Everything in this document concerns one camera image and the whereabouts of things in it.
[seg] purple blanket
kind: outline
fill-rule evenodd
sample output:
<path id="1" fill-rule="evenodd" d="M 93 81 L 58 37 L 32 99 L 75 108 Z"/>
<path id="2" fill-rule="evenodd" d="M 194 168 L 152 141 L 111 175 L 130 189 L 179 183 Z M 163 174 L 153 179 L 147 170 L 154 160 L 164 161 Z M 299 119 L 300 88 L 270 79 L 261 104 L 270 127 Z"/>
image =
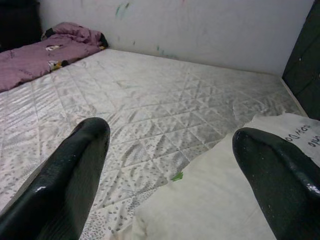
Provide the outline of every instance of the purple blanket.
<path id="1" fill-rule="evenodd" d="M 0 53 L 0 92 L 99 52 L 108 46 L 103 34 L 63 22 L 40 42 Z"/>

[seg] black cabinet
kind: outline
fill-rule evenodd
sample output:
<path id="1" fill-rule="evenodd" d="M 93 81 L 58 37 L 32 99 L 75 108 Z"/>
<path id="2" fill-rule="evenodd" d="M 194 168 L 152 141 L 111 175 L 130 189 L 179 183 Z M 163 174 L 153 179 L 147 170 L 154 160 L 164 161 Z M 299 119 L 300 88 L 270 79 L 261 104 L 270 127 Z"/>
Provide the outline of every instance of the black cabinet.
<path id="1" fill-rule="evenodd" d="M 0 52 L 41 40 L 39 3 L 0 0 Z"/>
<path id="2" fill-rule="evenodd" d="M 316 0 L 282 76 L 305 112 L 320 120 L 320 0 Z"/>

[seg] quilted pattern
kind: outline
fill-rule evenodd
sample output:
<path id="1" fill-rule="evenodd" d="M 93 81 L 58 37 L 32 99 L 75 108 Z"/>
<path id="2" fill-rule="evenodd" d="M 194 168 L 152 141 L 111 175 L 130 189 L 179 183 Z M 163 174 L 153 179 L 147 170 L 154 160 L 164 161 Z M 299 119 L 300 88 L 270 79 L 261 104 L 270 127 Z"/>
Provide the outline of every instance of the quilted pattern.
<path id="1" fill-rule="evenodd" d="M 276 76 L 105 50 L 0 93 L 0 209 L 84 118 L 111 145 L 81 239 L 109 239 L 196 156 L 257 113 L 300 114 Z"/>

